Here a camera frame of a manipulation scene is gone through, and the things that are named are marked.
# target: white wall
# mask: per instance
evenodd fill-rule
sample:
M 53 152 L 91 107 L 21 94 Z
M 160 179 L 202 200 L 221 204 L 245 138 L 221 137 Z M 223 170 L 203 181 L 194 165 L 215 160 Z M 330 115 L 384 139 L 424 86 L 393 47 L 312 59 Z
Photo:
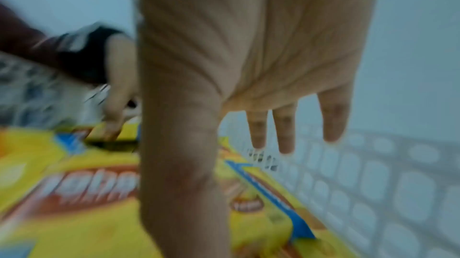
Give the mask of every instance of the white wall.
M 51 33 L 105 21 L 132 33 L 131 0 L 10 0 Z M 378 0 L 350 127 L 460 143 L 460 0 Z M 321 123 L 315 97 L 298 124 Z

